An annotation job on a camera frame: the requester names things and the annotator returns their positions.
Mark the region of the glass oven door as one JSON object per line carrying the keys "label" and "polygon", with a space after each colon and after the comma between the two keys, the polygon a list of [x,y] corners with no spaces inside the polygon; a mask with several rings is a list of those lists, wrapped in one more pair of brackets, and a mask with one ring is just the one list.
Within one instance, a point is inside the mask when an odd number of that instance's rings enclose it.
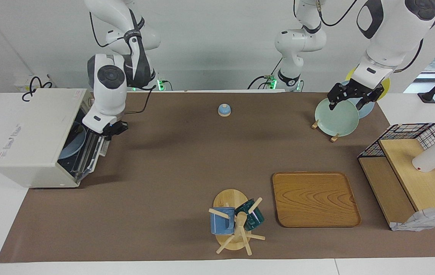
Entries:
{"label": "glass oven door", "polygon": [[98,158],[102,151],[106,149],[109,141],[106,141],[104,136],[88,130],[85,138],[85,143],[78,153],[76,163],[72,169],[74,181],[80,184],[82,179],[92,173],[97,165]]}

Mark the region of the light blue round plate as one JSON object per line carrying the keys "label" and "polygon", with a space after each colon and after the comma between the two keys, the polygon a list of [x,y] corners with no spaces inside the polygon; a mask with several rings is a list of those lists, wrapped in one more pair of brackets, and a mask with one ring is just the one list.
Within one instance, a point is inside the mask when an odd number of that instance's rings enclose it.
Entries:
{"label": "light blue round plate", "polygon": [[58,160],[67,159],[80,151],[85,143],[86,130],[82,123],[74,122]]}

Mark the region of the metal oven rack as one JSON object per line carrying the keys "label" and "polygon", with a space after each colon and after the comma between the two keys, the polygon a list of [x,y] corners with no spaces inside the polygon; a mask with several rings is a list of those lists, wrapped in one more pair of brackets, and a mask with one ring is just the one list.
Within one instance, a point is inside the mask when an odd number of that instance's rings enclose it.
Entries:
{"label": "metal oven rack", "polygon": [[100,136],[82,123],[85,111],[80,108],[69,129],[57,163],[77,182],[88,173]]}

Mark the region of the beige toaster oven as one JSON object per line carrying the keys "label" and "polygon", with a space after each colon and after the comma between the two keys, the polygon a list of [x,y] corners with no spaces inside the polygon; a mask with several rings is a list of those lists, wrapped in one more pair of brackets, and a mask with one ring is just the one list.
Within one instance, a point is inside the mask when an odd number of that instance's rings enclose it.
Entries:
{"label": "beige toaster oven", "polygon": [[0,150],[0,173],[24,188],[78,187],[57,160],[79,109],[88,113],[91,97],[87,89],[38,89]]}

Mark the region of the light blue racked plate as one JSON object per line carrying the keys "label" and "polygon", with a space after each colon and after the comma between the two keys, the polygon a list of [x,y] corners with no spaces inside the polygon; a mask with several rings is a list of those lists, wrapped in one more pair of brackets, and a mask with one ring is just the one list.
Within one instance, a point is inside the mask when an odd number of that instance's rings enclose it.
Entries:
{"label": "light blue racked plate", "polygon": [[[357,105],[357,103],[359,101],[361,101],[363,98],[350,98],[348,99],[354,106]],[[373,110],[375,106],[375,102],[367,102],[365,103],[361,109],[357,110],[359,113],[359,119],[362,119],[364,117],[366,117],[367,115],[369,115],[371,113],[371,111]]]}

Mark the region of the pale green plate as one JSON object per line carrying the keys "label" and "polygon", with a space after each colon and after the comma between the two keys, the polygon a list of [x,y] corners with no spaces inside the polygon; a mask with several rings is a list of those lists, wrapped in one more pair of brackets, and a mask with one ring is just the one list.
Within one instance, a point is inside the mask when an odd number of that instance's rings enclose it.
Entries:
{"label": "pale green plate", "polygon": [[330,102],[324,99],[317,104],[314,113],[315,123],[329,136],[347,136],[353,133],[359,124],[359,112],[350,101],[339,102],[330,110]]}

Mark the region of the yellow plate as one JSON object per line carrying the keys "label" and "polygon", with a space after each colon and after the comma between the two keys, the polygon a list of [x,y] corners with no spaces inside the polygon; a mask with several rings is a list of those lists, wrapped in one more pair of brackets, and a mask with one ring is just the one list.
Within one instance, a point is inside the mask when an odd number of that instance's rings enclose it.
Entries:
{"label": "yellow plate", "polygon": [[[348,81],[351,79],[351,76],[353,75],[355,70],[356,70],[356,68],[352,68],[352,70],[350,70],[350,72],[345,77],[345,81]],[[391,86],[390,78],[383,80],[381,84],[382,84],[382,87],[384,88],[384,91],[381,93],[381,95],[379,96],[379,98],[377,100],[381,100],[390,90],[390,86]]]}

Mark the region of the wooden plate rack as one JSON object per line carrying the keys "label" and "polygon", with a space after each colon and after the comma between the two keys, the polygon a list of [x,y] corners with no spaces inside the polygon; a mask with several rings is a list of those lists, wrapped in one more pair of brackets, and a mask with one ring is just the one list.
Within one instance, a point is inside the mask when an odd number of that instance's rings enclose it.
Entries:
{"label": "wooden plate rack", "polygon": [[335,133],[333,130],[330,130],[329,127],[326,126],[326,124],[322,123],[321,120],[316,120],[312,125],[311,128],[316,130],[319,129],[323,133],[330,136],[330,142],[334,143],[338,140],[340,133]]}

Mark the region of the brown table mat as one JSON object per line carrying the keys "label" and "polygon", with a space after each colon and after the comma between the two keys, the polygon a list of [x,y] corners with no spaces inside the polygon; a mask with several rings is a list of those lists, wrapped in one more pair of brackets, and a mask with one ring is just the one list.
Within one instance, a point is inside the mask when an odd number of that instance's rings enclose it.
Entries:
{"label": "brown table mat", "polygon": [[[254,259],[435,257],[435,228],[390,230],[357,156],[389,127],[376,106],[335,143],[312,130],[322,93],[155,93],[129,115],[105,157],[75,189],[30,189],[0,263],[247,258],[223,251],[209,207],[233,188],[263,198]],[[229,104],[230,116],[218,114]],[[338,171],[350,181],[362,222],[353,228],[284,228],[272,176]]]}

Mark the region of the rectangular wooden tray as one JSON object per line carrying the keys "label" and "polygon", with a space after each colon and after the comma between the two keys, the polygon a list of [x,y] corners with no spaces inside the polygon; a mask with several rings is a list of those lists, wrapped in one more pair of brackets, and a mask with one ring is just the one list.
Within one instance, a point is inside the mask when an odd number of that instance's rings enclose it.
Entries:
{"label": "rectangular wooden tray", "polygon": [[362,222],[350,181],[341,172],[277,172],[272,187],[284,228],[352,228]]}

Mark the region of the white power strip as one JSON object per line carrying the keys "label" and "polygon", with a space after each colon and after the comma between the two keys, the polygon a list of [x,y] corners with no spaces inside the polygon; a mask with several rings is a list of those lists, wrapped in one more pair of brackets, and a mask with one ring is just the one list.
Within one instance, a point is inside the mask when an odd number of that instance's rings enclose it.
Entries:
{"label": "white power strip", "polygon": [[14,82],[15,92],[18,93],[29,92],[30,88],[34,91],[34,89],[41,88],[42,86],[45,88],[56,88],[54,80],[48,74],[21,75]]}

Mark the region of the wooden mug tree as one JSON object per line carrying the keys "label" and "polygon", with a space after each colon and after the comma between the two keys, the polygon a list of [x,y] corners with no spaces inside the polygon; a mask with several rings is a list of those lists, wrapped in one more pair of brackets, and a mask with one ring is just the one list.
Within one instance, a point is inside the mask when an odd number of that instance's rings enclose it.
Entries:
{"label": "wooden mug tree", "polygon": [[[211,208],[233,207],[234,209],[236,209],[248,200],[249,199],[237,189],[225,189],[221,191],[218,195],[216,195]],[[259,206],[262,200],[262,198],[256,199],[254,205],[249,210],[249,213],[254,211],[254,209]],[[244,229],[244,224],[247,220],[246,218],[247,214],[245,212],[239,212],[237,215],[235,215],[235,229],[231,235],[214,235],[220,245],[219,248],[216,250],[217,254],[220,254],[225,249],[230,251],[245,249],[247,255],[251,256],[253,253],[250,247],[250,240],[265,240],[264,236],[255,235],[252,233],[252,230],[246,231]]]}

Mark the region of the dark green mug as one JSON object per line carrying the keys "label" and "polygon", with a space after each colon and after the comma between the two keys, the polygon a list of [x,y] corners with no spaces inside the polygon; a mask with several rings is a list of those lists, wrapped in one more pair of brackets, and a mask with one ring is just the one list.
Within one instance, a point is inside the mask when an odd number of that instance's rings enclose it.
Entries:
{"label": "dark green mug", "polygon": [[237,215],[239,212],[245,212],[247,214],[247,219],[244,224],[244,229],[246,231],[251,231],[256,229],[265,220],[263,214],[261,213],[258,207],[256,207],[254,211],[249,213],[249,210],[254,205],[254,203],[255,200],[252,198],[235,209],[235,215]]}

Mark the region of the blue mug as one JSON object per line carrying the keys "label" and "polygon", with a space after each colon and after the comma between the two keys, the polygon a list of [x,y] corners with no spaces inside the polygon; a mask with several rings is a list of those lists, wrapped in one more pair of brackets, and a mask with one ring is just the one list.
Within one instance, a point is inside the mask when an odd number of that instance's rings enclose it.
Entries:
{"label": "blue mug", "polygon": [[210,229],[214,235],[231,235],[235,229],[235,209],[233,207],[210,208]]}

